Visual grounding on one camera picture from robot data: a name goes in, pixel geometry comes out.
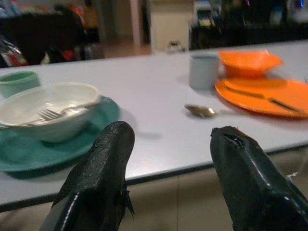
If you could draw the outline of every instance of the orange bowl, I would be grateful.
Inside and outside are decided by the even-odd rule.
[[[283,64],[268,51],[220,51],[219,56],[229,77],[263,78],[265,73]]]

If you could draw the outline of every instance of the green cup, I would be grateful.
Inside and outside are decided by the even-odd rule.
[[[5,98],[39,86],[39,76],[32,71],[14,72],[0,76],[0,94]]]

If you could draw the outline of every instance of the white bowl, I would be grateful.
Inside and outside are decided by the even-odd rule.
[[[60,112],[82,103],[101,100],[99,91],[84,83],[45,85],[13,95],[0,104],[0,123],[16,126],[39,119],[42,109]],[[47,142],[61,142],[75,136],[88,122],[91,109],[70,110],[61,118],[35,123],[33,127],[13,128],[14,131]]]

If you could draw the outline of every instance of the knife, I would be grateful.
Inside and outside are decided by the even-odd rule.
[[[263,94],[248,92],[248,91],[245,91],[245,90],[238,90],[238,89],[231,88],[231,87],[227,86],[226,84],[224,84],[224,85],[225,85],[226,89],[233,91],[235,93],[247,95],[247,96],[251,96],[251,97],[255,97],[255,98],[259,98],[259,99],[268,100],[269,102],[271,102],[275,105],[283,107],[284,109],[287,109],[287,110],[290,110],[290,111],[293,111],[293,112],[297,112],[297,113],[301,113],[301,114],[307,114],[303,109],[298,109],[298,108],[292,107],[292,106],[290,106],[286,103],[283,103],[283,102],[276,100],[274,98],[271,98],[271,97],[267,98]]]

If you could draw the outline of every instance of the fork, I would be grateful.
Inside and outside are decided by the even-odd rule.
[[[93,106],[97,106],[99,104],[101,104],[101,102],[84,103],[84,104],[80,104],[80,105],[77,105],[77,106],[67,107],[67,108],[61,110],[61,112],[59,112],[59,113],[55,112],[51,109],[43,109],[43,110],[39,111],[38,114],[43,119],[45,119],[46,121],[50,121],[50,120],[54,120],[54,119],[58,119],[58,118],[63,117],[67,110],[78,109],[78,108],[90,108],[90,107],[93,107]]]

